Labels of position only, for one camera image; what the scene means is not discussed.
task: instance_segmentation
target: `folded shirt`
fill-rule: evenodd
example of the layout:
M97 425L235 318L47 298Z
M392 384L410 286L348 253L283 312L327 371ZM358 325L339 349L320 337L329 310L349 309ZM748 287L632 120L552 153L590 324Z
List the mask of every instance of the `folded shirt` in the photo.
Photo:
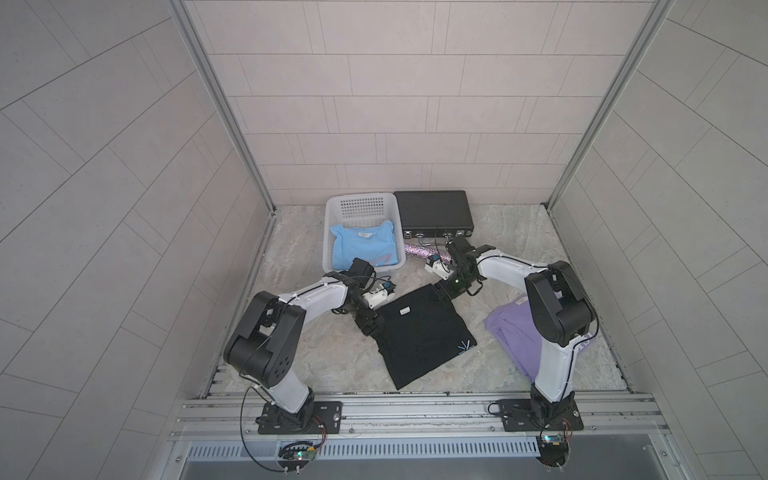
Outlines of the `folded shirt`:
M347 270L355 258L373 266L397 264L394 229L391 220L384 220L378 227L371 228L330 227L331 233L336 236L333 242L333 269Z

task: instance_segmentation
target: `glitter tube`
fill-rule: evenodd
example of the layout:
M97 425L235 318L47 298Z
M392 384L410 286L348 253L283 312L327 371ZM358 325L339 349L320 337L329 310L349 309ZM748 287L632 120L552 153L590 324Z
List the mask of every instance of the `glitter tube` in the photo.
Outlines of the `glitter tube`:
M435 253L438 253L438 251L434 248L422 247L421 245L411 245L406 243L406 253L415 257L430 258ZM440 251L439 253L443 263L446 265L451 263L451 256L448 252Z

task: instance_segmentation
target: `white wall tile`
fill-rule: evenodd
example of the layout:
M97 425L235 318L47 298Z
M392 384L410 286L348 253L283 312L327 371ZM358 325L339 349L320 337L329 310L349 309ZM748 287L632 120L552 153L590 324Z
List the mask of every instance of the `white wall tile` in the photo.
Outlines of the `white wall tile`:
M448 2L435 3L435 20L432 26L432 54L445 54L445 41L448 37L448 15L451 4Z
M224 159L231 153L234 145L232 145L232 140L218 113L214 114L213 117L209 118L200 127L200 136L203 138L203 142L205 142L210 153L214 156L216 163L218 165L224 163Z
M725 47L674 22L665 22L637 68L685 101Z
M0 369L5 370L31 334L29 330L0 320Z
M579 273L600 316L601 329L611 341L614 355L619 363L627 366L643 359L643 352L597 264L593 261L580 268Z
M211 53L312 53L301 2L194 4L214 50Z
M506 187L553 188L560 179L562 165L514 164Z
M179 35L173 19L156 25L143 33L171 85L176 85L195 71L192 57Z
M607 164L598 169L585 191L622 250L650 226L648 217Z
M571 58L565 55L467 55L462 95L556 95Z
M249 178L237 151L232 150L203 190L198 201L219 228Z
M563 192L563 204L568 208L571 218L580 233L584 233L598 216L592 200L578 182L570 182Z
M727 223L660 158L631 193L693 276L744 247Z
M558 139L556 134L483 134L478 164L544 164Z
M64 418L78 394L10 375L0 375L0 406Z
M195 144L188 141L134 210L171 242L213 175Z
M632 76L614 108L673 167L710 125L640 73Z
M351 95L346 55L240 55L253 95Z
M699 455L701 465L709 476L757 475L757 470L744 450L738 452L705 453Z
M183 82L132 122L109 147L149 187L205 119L192 89Z
M247 134L244 137L257 164L293 164L293 153L285 134Z
M764 369L768 368L768 348L762 341L768 334L765 322L768 302L764 283L760 282L765 280L768 280L768 266L759 263L709 294L717 309Z
M74 67L25 2L0 7L0 108Z
M346 177L349 188L418 188L422 185L422 166L347 165Z
M658 307L654 306L653 308L650 308L641 313L638 318L630 321L629 327L632 329L632 333L637 335L649 326L656 325L656 323L660 322L661 320L661 312L659 312Z
M587 246L625 318L634 319L654 305L605 225L595 232Z
M555 3L453 3L445 53L538 55L556 8Z
M123 223L141 237L142 240L147 242L150 247L154 248L160 255L162 255L165 252L165 249L168 248L168 242L165 241L163 236L160 235L157 230L152 228L145 219L141 218L141 215L137 214L136 210L128 212L128 215L123 219Z
M464 65L463 55L349 56L355 95L458 95Z
M51 0L80 43L94 57L170 17L152 0Z
M658 236L659 230L656 230L656 227L654 227L653 224L649 225L648 228L643 230L643 233L641 233L639 237L629 244L629 247L624 249L624 255L629 261L632 261L638 253L643 251L643 249Z
M187 217L136 299L133 310L169 331L213 243L214 237L197 217L194 214Z
M218 237L205 257L203 266L200 268L200 275L210 283L216 290L221 290L224 280L227 278L227 272L230 271L232 260L234 260L240 241L245 235L247 225L240 218L235 210L230 210L230 214L221 226Z
M632 130L615 111L608 116L600 134L594 140L593 147L622 182L627 179L649 148L640 135Z
M276 190L279 192L288 192L288 197L292 205L325 205L331 197L339 195L355 194L361 190L354 189L302 189L302 190Z
M558 228L563 246L568 252L568 259L572 265L586 266L592 261L592 254L589 253L587 244L581 238L581 233L576 228L576 223L571 217L564 201L557 202L552 211L552 218L555 226Z
M197 343L203 335L214 304L201 291L192 287L184 301L178 320L168 333L163 349L141 387L134 408L158 415L168 415Z
M709 293L736 275L746 272L761 261L760 257L751 248L744 247L716 266L713 266L704 275L696 278L696 281L705 292Z
M573 3L558 3L557 9L554 11L552 23L547 30L547 39L544 42L544 47L541 49L542 55L552 55L558 47L560 36L563 35L563 27L565 27L565 22L571 14L572 6Z
M120 225L6 372L79 392L159 260L133 230Z
M541 204L552 195L551 188L518 188L515 203L523 205Z
M374 164L374 134L301 134L305 164Z
M501 165L440 165L432 169L430 187L495 187Z
M619 69L621 55L576 55L558 95L602 97Z
M554 52L624 55L648 8L644 3L574 3Z
M152 345L159 347L163 346L165 337L168 336L168 332L134 311L128 312L121 326L135 336L140 336Z
M158 350L118 330L29 478L95 478Z
M627 178L621 183L623 183L628 190L632 190L632 187L634 187L637 184L637 181L645 175L645 172L648 171L648 168L654 164L657 158L659 158L659 155L653 148L649 148L640 161L637 162L637 165L635 165L632 171L627 175Z
M515 132L521 134L528 129L528 122L531 121L531 115L533 115L533 109L536 108L536 102L538 97L526 97L523 103L523 108L520 110L520 117L518 123L515 125Z
M333 165L266 165L263 171L273 188L338 188Z
M327 53L428 54L435 4L320 2Z
M83 159L56 132L51 130L23 100L10 104L3 109L2 113L70 174L83 166ZM4 127L2 130L7 132L8 128Z
M0 317L37 328L143 192L109 149L83 166L0 243Z
M140 478L156 442L157 435L121 430L97 480Z
M238 97L237 104L252 134L328 131L321 97Z
M522 97L441 97L437 131L513 133L524 101Z
M526 131L581 134L592 119L599 97L539 97Z
M685 105L696 110L701 105L701 102L707 95L710 94L718 81L725 75L731 65L741 56L738 52L726 48L725 51L720 54L715 63L709 69L709 71L701 79L694 91L688 95L685 99Z
M336 97L336 113L343 133L423 132L427 97Z
M56 41L63 47L75 64L79 65L91 58L80 41L74 36L72 30L64 22L64 19L61 18L48 0L28 0L27 5L35 11L43 25L56 38Z
M632 260L632 266L694 367L744 351L744 345L664 238L652 241Z
M387 134L387 163L463 164L468 145L469 134Z
M765 456L768 440L761 435L760 429L755 429L754 419L760 417L760 403L751 400L768 396L768 377L762 372L755 373L711 386L709 390L758 473L764 477L768 474L768 458Z
M245 78L239 55L208 55L208 58L214 67L216 77L219 79L219 84L225 95L253 95L248 86L248 80Z
M736 51L768 63L768 5L761 0L712 0L691 27Z
M768 164L768 67L739 57L696 111Z
M471 205L507 205L515 202L517 188L465 188Z
M161 93L136 48L126 42L32 92L25 102L90 159Z
M69 173L0 114L0 238L68 178Z
M656 379L696 453L741 445L665 322L637 335Z
M27 478L60 423L56 417L0 408L3 475Z
M326 53L326 39L323 35L323 25L320 23L320 10L317 2L304 2L306 29L310 33L312 53Z
M757 362L755 362L755 359L749 352L742 352L734 356L729 356L726 359L710 363L709 365L696 370L706 386L727 382L728 380L737 379L761 371L762 369L760 368L760 365L757 365Z

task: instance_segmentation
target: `black cable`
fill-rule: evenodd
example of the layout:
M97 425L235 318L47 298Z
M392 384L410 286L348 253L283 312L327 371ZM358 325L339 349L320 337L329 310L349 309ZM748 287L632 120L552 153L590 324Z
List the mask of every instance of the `black cable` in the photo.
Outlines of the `black cable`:
M253 455L250 454L250 450L248 449L248 445L245 443L245 436L243 435L243 407L245 406L245 398L248 396L248 390L253 389L256 390L253 386L249 386L245 390L245 395L243 395L243 402L240 404L240 440L243 442L243 448L245 449L245 452L248 454L251 460L253 462L263 468L264 470L267 470L268 472L274 472L274 473L283 473L283 470L275 470L274 468L269 468L264 465L261 465L258 460L256 460Z

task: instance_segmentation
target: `marble floor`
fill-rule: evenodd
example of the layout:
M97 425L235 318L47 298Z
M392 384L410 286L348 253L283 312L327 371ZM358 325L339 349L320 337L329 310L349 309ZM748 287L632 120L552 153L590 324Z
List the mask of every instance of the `marble floor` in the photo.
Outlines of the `marble floor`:
M489 244L526 260L554 262L567 259L560 240L542 206L472 206L476 247ZM289 206L280 209L254 292L285 293L317 281L323 275L324 207ZM424 270L424 260L409 256L405 266L392 274L401 296L439 280ZM483 320L497 306L523 294L511 286L488 281L477 296L454 300L478 345L466 354L431 371L401 391L528 391L530 382L518 371ZM296 359L296 374L316 392L394 391L376 341L364 336L350 315L330 312L303 331ZM247 382L232 367L223 379L225 392L242 392ZM573 374L576 390L623 390L613 356L602 334L579 354Z

